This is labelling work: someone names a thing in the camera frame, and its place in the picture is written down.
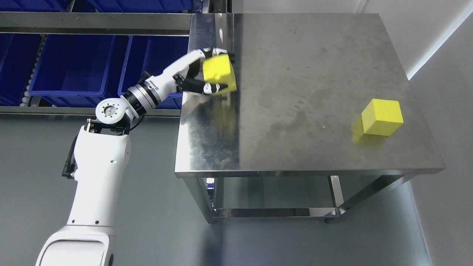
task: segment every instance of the yellow foam block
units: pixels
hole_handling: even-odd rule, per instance
[[[390,136],[404,124],[398,101],[372,99],[361,113],[365,134]]]
[[[206,82],[228,85],[228,88],[222,89],[213,95],[237,90],[235,73],[233,72],[232,63],[230,62],[228,54],[221,54],[204,60],[202,63],[202,71]]]

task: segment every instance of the blue bin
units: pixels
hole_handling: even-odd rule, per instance
[[[68,0],[0,0],[0,11],[64,11]]]
[[[192,0],[88,0],[99,12],[170,13],[192,8]]]
[[[20,105],[40,43],[36,34],[0,34],[0,105]]]
[[[188,37],[130,36],[123,63],[118,95],[136,85],[144,71],[159,75],[175,60],[187,53]],[[182,93],[172,93],[157,109],[181,109]]]
[[[50,35],[30,86],[61,107],[95,107],[116,97],[128,37]]]

